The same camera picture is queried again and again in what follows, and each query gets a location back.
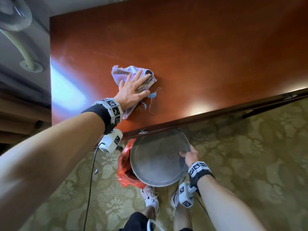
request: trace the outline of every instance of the shoe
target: shoe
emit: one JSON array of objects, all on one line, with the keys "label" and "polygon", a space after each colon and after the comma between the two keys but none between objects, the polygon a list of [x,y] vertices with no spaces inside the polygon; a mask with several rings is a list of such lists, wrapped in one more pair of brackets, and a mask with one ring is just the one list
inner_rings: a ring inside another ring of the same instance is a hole
[{"label": "shoe", "polygon": [[145,201],[146,207],[153,206],[155,208],[156,216],[159,212],[158,193],[155,193],[155,187],[147,185],[143,189],[140,189],[141,195]]},{"label": "shoe", "polygon": [[179,186],[180,186],[184,181],[187,182],[187,183],[189,183],[188,172],[186,172],[186,173],[183,175],[183,177],[179,179],[179,184],[178,184],[178,186],[177,186],[177,189],[176,189],[176,191],[175,191],[175,192],[172,194],[172,196],[171,196],[170,204],[171,204],[171,206],[172,206],[174,209],[176,209],[177,206],[178,206],[178,204],[179,204]]}]

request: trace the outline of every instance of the carpet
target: carpet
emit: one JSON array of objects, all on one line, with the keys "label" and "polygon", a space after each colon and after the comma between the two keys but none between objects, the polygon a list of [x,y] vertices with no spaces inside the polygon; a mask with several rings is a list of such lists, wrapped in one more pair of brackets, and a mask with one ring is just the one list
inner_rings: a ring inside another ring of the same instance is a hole
[{"label": "carpet", "polygon": [[[308,230],[308,99],[241,120],[245,112],[180,128],[217,181],[235,193],[268,230]],[[117,230],[145,203],[134,186],[121,187],[117,158],[98,152],[87,230]],[[20,229],[82,230],[94,152],[88,153]],[[177,183],[157,188],[157,221],[173,230],[170,197]],[[201,206],[190,210],[195,231],[215,230]]]}]

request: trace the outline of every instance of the hand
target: hand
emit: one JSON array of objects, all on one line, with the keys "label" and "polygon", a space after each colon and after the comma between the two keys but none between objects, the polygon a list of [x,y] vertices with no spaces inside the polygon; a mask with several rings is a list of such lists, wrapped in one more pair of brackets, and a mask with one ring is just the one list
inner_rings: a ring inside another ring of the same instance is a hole
[{"label": "hand", "polygon": [[119,92],[114,97],[114,99],[120,104],[123,111],[133,107],[135,104],[150,94],[149,90],[142,91],[139,94],[136,93],[137,88],[151,76],[150,74],[147,74],[140,78],[141,73],[142,70],[139,70],[132,80],[132,73],[129,73],[125,83],[123,80],[120,81]]},{"label": "hand", "polygon": [[199,160],[199,153],[192,145],[190,145],[190,151],[188,151],[187,153],[183,153],[180,151],[179,155],[185,158],[185,163],[187,164],[188,168],[193,163]]}]

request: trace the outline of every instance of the gray surface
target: gray surface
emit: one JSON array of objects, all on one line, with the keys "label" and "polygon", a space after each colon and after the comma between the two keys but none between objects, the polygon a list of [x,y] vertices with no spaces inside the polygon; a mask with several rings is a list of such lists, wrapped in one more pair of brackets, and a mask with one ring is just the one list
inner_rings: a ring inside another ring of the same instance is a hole
[{"label": "gray surface", "polygon": [[190,144],[178,129],[138,138],[130,155],[133,172],[147,185],[171,185],[187,171],[179,151],[190,151]]}]

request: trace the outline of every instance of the rag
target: rag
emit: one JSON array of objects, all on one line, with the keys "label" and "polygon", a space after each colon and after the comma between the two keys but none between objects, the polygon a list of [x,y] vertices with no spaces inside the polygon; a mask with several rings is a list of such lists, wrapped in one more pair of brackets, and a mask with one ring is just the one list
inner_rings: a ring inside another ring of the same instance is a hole
[{"label": "rag", "polygon": [[[137,88],[136,93],[141,93],[144,90],[148,90],[156,82],[156,78],[154,77],[154,73],[151,70],[139,68],[139,67],[136,67],[136,66],[119,68],[119,66],[116,65],[112,68],[111,74],[112,74],[114,81],[119,86],[120,81],[122,79],[123,79],[124,82],[126,82],[126,79],[127,79],[127,76],[129,75],[129,73],[132,73],[132,77],[131,77],[131,80],[132,80],[134,78],[134,76],[136,75],[136,73],[140,69],[142,70],[140,77],[143,77],[146,74],[151,74],[151,76],[140,87]],[[133,112],[133,110],[136,106],[137,105],[135,105],[135,106],[133,106],[133,107],[127,109],[127,110],[124,110],[123,111],[123,119],[127,119],[127,117]]]}]

